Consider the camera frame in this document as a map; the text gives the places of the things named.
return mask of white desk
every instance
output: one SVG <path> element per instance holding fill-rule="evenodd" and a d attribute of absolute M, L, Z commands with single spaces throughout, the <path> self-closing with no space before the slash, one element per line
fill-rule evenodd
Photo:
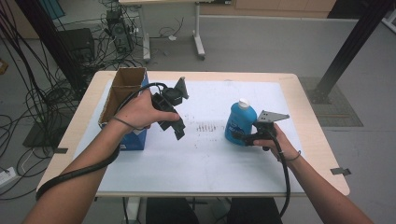
<path fill-rule="evenodd" d="M 195 47 L 197 48 L 198 55 L 202 60 L 205 59 L 204 46 L 202 45 L 201 37 L 199 35 L 199 15 L 200 15 L 200 2 L 211 2 L 212 0 L 120 0 L 120 4 L 125 6 L 134 6 L 137 8 L 137 12 L 140 17 L 140 25 L 143 33 L 143 60 L 148 63 L 151 59 L 149 51 L 149 34 L 146 31 L 145 16 L 143 11 L 143 5 L 145 4 L 167 4 L 167 3 L 195 3 L 195 30 L 192 31 L 192 35 L 195 41 Z"/>
<path fill-rule="evenodd" d="M 87 89 L 86 94 L 78 107 L 76 115 L 73 117 L 63 140 L 59 147 L 66 147 L 68 151 L 66 154 L 55 154 L 52 158 L 49 168 L 40 182 L 40 185 L 45 183 L 47 180 L 58 175 L 73 159 L 75 156 L 75 152 L 78 149 L 78 145 L 82 137 L 84 136 L 87 127 L 90 125 L 90 120 L 92 119 L 92 114 L 94 113 L 95 108 L 100 102 L 101 97 L 103 96 L 104 90 L 106 88 L 106 84 L 109 80 L 111 80 L 115 76 L 116 72 L 112 71 L 103 71 L 98 72 L 92 80 L 90 87 Z M 333 186 L 335 186 L 338 190 L 340 190 L 344 194 L 349 193 L 349 188 L 347 186 L 347 182 L 345 181 L 342 175 L 333 175 L 331 170 L 332 168 L 337 168 L 338 164 L 332 154 L 332 150 L 330 149 L 327 140 L 318 125 L 318 121 L 315 117 L 315 114 L 306 99 L 304 94 L 304 90 L 301 87 L 301 84 L 298 78 L 293 74 L 264 74 L 264 73 L 203 73 L 203 72 L 153 72 L 148 71 L 148 78 L 151 80 L 177 80 L 179 77 L 186 77 L 186 80 L 195 80 L 195 81 L 224 81 L 224 80 L 235 80 L 242 82 L 275 82 L 280 85 L 280 88 L 285 97 L 285 101 L 287 103 L 287 108 L 290 112 L 290 116 L 293 120 L 293 125 L 295 128 L 295 132 L 298 134 L 299 141 L 301 143 L 301 147 L 304 150 L 304 155 L 308 162 L 321 174 L 327 181 L 329 181 Z M 182 105 L 176 107 L 176 110 L 182 115 L 185 116 L 187 108 L 183 108 L 182 106 L 188 106 L 189 104 L 194 103 L 194 95 L 191 95 L 191 98 Z M 199 132 L 199 120 L 191 125 L 191 121 L 194 118 L 183 118 L 186 123 L 186 136 L 184 136 L 181 140 L 190 141 L 191 134 Z M 214 129 L 214 127 L 219 127 L 219 125 L 213 121 L 213 125 L 209 125 L 209 123 L 203 123 L 204 126 L 201 125 L 203 129 Z M 155 131 L 157 124 L 152 125 L 152 131 Z M 159 133 L 161 135 L 168 136 L 168 141 L 174 141 L 174 145 L 182 144 L 182 142 L 176 141 L 176 138 L 173 135 L 172 130 L 168 130 L 166 132 Z M 217 137 L 210 137 L 211 132 L 200 132 L 198 134 L 206 134 L 208 137 L 208 144 L 216 144 L 216 141 L 219 141 Z M 229 144 L 229 148 L 221 148 L 222 152 L 227 152 L 229 154 L 224 154 L 225 156 L 221 158 L 221 151 L 214 152 L 213 156 L 217 157 L 219 160 L 226 160 L 218 163 L 218 167 L 216 164 L 212 162 L 211 156 L 212 152 L 205 151 L 205 149 L 199 151 L 195 147 L 205 146 L 207 143 L 203 142 L 195 142 L 191 145 L 192 148 L 187 149 L 179 149 L 184 150 L 185 153 L 187 150 L 190 153 L 190 156 L 187 158 L 187 154 L 185 154 L 186 158 L 175 157 L 173 163 L 164 162 L 166 167 L 161 167 L 158 158 L 161 156 L 166 156 L 169 152 L 166 148 L 154 148 L 152 144 L 155 142 L 155 138 L 151 133 L 148 133 L 147 146 L 143 152 L 125 152 L 130 153 L 130 156 L 123 157 L 122 154 L 118 157 L 117 163 L 114 163 L 116 166 L 113 168 L 128 168 L 127 163 L 130 162 L 143 162 L 152 161 L 151 157 L 157 157 L 157 163 L 153 166 L 150 164 L 145 164 L 145 169 L 140 170 L 139 168 L 135 168 L 130 171 L 128 174 L 128 185 L 134 185 L 136 188 L 145 188 L 145 190 L 140 189 L 131 189 L 130 186 L 119 185 L 117 189 L 107 190 L 106 186 L 102 186 L 99 189 L 97 195 L 98 196 L 123 196 L 123 197 L 133 197 L 133 196 L 283 196 L 285 195 L 285 190 L 283 189 L 284 185 L 284 177 L 281 174 L 281 166 L 276 160 L 273 158 L 271 153 L 263 152 L 261 149 L 247 149 L 246 151 L 241 151 L 240 147 L 233 146 Z M 254 160 L 254 156 L 261 158 L 262 164 L 256 163 L 254 166 L 251 160 Z M 183 162 L 185 160 L 190 160 L 191 164 L 185 167 Z M 195 169 L 205 163 L 208 165 L 207 169 L 199 170 Z M 275 169 L 269 169 L 266 167 L 258 167 L 263 164 L 268 164 L 268 167 L 275 167 Z M 117 172 L 117 170 L 112 170 L 112 166 L 110 165 L 107 169 L 108 172 Z M 238 186 L 233 186 L 231 189 L 225 189 L 221 186 L 225 181 L 229 181 L 235 172 L 244 170 L 245 176 L 240 176 L 240 178 L 244 179 L 244 183 L 240 183 Z M 177 175 L 177 172 L 180 172 L 180 177 L 182 177 L 182 185 L 184 191 L 180 189 L 173 189 L 173 183 L 167 183 L 167 179 L 170 180 L 173 177 L 171 175 Z M 200 177 L 194 178 L 194 175 L 197 175 L 195 172 L 201 172 Z M 162 176 L 158 176 L 159 179 L 153 179 L 153 175 L 161 174 Z M 277 186 L 277 190 L 271 190 L 272 186 L 267 186 L 267 189 L 259 189 L 257 186 L 260 186 L 265 178 L 271 179 L 271 185 Z M 122 182 L 126 177 L 122 179 L 113 179 L 112 178 L 120 178 L 119 176 L 106 176 L 103 184 L 106 182 L 111 183 L 114 182 Z M 145 181 L 145 185 L 142 185 L 140 180 Z M 158 189 L 158 186 L 166 185 L 163 189 Z M 303 192 L 299 188 L 299 186 L 295 185 L 295 182 L 292 182 L 292 196 L 303 196 Z"/>

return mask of table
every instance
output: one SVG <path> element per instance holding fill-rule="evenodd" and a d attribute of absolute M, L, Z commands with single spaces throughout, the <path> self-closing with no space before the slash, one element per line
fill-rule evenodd
<path fill-rule="evenodd" d="M 195 47 L 198 50 L 198 55 L 201 59 L 205 59 L 204 46 L 202 45 L 201 37 L 199 35 L 199 14 L 200 2 L 211 2 L 213 0 L 120 0 L 120 4 L 124 6 L 134 6 L 137 9 L 140 17 L 140 25 L 143 33 L 143 60 L 148 63 L 151 56 L 149 52 L 149 34 L 146 32 L 145 18 L 143 12 L 143 5 L 145 4 L 165 4 L 165 3 L 195 3 L 195 30 L 192 35 L 195 41 Z"/>
<path fill-rule="evenodd" d="M 91 85 L 87 89 L 78 110 L 67 128 L 64 138 L 59 147 L 68 148 L 65 154 L 55 154 L 44 173 L 39 186 L 49 179 L 58 175 L 73 159 L 78 144 L 86 132 L 89 120 L 103 95 L 106 84 L 115 76 L 114 71 L 101 71 L 95 74 Z M 326 137 L 318 124 L 315 114 L 304 94 L 304 90 L 297 78 L 293 74 L 270 74 L 270 73 L 214 73 L 214 72 L 160 72 L 148 71 L 150 80 L 177 80 L 185 77 L 186 80 L 196 81 L 242 81 L 242 82 L 275 82 L 283 91 L 287 102 L 290 116 L 293 118 L 295 130 L 299 136 L 301 146 L 308 162 L 329 181 L 335 188 L 343 194 L 349 193 L 347 182 L 342 175 L 333 175 L 332 168 L 337 168 L 337 161 L 332 154 L 332 150 Z M 220 192 L 214 189 L 210 192 L 132 192 L 120 190 L 119 192 L 98 191 L 97 196 L 284 196 L 284 192 Z M 303 192 L 294 191 L 292 196 L 304 196 Z"/>

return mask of power strip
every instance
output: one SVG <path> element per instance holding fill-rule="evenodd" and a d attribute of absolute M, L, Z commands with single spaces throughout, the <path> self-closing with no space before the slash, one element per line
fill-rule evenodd
<path fill-rule="evenodd" d="M 0 173 L 0 188 L 13 181 L 14 179 L 18 178 L 17 174 L 15 174 L 15 170 L 13 167 L 9 167 L 7 171 L 8 173 L 6 171 Z"/>

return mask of blue box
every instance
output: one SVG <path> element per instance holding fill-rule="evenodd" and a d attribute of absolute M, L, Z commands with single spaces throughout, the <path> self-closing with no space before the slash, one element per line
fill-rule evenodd
<path fill-rule="evenodd" d="M 99 118 L 99 126 L 104 128 L 107 122 L 116 113 L 118 106 L 132 92 L 139 90 L 142 86 L 149 84 L 147 69 L 119 68 L 113 83 L 111 84 L 104 109 Z M 121 150 L 143 150 L 145 148 L 147 130 L 135 130 L 125 134 L 120 142 Z"/>

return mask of concrete floor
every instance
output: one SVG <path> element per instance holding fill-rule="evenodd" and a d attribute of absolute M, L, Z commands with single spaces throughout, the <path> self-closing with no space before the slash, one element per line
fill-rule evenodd
<path fill-rule="evenodd" d="M 356 21 L 342 20 L 204 16 L 200 30 L 206 53 L 204 61 L 196 56 L 191 37 L 193 21 L 185 20 L 177 41 L 151 40 L 152 59 L 145 66 L 148 70 L 279 72 L 321 77 L 355 24 Z M 39 51 L 37 41 L 29 43 Z M 26 89 L 3 44 L 0 44 L 0 50 L 1 57 L 10 62 L 7 73 L 0 76 L 0 114 L 15 119 L 25 110 Z M 396 35 L 379 24 L 337 83 L 364 127 L 323 128 L 339 165 L 352 172 L 346 176 L 351 191 L 348 197 L 375 223 L 396 221 L 396 180 L 392 177 L 396 158 L 395 59 Z M 52 60 L 49 65 L 56 67 Z M 43 78 L 40 73 L 36 75 L 39 80 Z M 2 167 L 15 166 L 27 150 L 21 142 L 32 124 L 31 119 L 20 123 L 7 153 L 0 159 Z M 34 162 L 37 161 L 32 159 L 25 166 Z M 39 178 L 40 175 L 23 179 L 22 184 L 0 198 L 35 188 Z M 201 223 L 215 223 L 211 205 L 217 199 L 200 200 L 208 202 L 207 205 L 197 205 L 196 214 Z M 284 202 L 282 198 L 276 201 L 279 206 Z M 20 223 L 34 203 L 33 193 L 17 200 L 0 201 L 2 222 Z M 143 200 L 140 210 L 143 223 L 144 208 Z M 84 223 L 120 223 L 122 218 L 120 198 L 100 198 L 92 204 Z M 283 221 L 321 222 L 306 198 L 291 199 Z"/>

